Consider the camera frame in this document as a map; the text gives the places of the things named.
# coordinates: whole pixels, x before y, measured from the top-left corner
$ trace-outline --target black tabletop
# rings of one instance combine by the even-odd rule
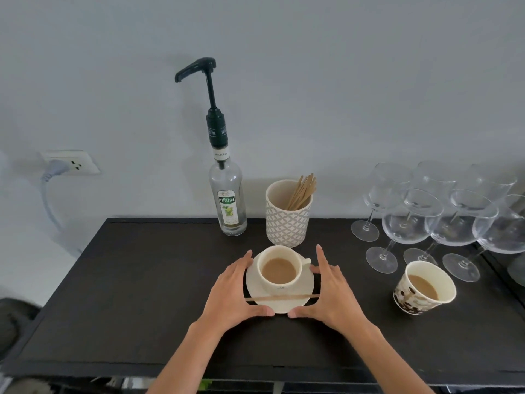
[[[429,384],[525,385],[525,312],[494,270],[454,278],[456,299],[420,316],[403,313],[392,290],[403,274],[383,275],[365,260],[370,246],[355,238],[352,219],[312,219],[295,250],[315,260],[320,243],[372,323]],[[156,376],[199,317],[224,268],[248,249],[271,243],[263,219],[227,237],[215,219],[110,218],[16,346],[9,375]],[[418,247],[428,245],[428,241]],[[442,247],[435,254],[468,254]],[[212,379],[373,383],[352,347],[314,320],[286,315],[240,324],[222,338],[205,377]]]

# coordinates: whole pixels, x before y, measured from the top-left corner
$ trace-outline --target hand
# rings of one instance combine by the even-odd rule
[[[275,312],[268,306],[246,303],[243,293],[244,271],[253,263],[252,251],[230,264],[219,275],[209,292],[204,311],[199,318],[203,324],[221,336],[229,329],[252,317],[271,317]]]
[[[316,246],[319,267],[310,265],[314,274],[321,274],[321,295],[314,305],[296,307],[290,318],[313,318],[345,335],[355,324],[368,322],[339,266],[328,264],[320,245]]]

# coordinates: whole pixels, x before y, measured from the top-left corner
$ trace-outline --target bottle label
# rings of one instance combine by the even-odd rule
[[[226,225],[239,224],[237,215],[237,204],[235,203],[234,191],[218,191],[220,211],[223,214],[223,220]]]
[[[229,158],[228,146],[225,146],[222,149],[213,148],[213,157],[215,158],[215,160],[226,160],[227,158]]]

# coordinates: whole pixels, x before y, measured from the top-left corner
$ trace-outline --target left hand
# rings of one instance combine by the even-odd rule
[[[243,293],[244,271],[253,263],[252,251],[230,264],[219,275],[209,292],[199,321],[221,336],[229,329],[252,317],[272,317],[275,312],[268,306],[246,303]]]

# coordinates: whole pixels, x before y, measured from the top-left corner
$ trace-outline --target glass base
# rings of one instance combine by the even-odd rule
[[[364,229],[366,221],[364,219],[355,221],[352,224],[352,233],[360,240],[365,242],[373,242],[379,238],[379,230],[374,224],[370,223],[368,229]]]
[[[382,274],[391,274],[397,270],[397,258],[387,251],[385,259],[381,255],[385,249],[383,247],[374,246],[366,251],[366,261],[370,266]]]
[[[443,266],[456,278],[465,282],[476,282],[479,280],[478,267],[459,254],[446,254],[443,257]]]
[[[430,254],[427,258],[423,258],[425,257],[425,255],[426,252],[424,250],[411,247],[410,249],[405,250],[405,252],[403,253],[403,258],[405,259],[406,264],[409,264],[412,261],[427,261],[429,263],[437,265],[437,261],[435,258],[433,258]]]

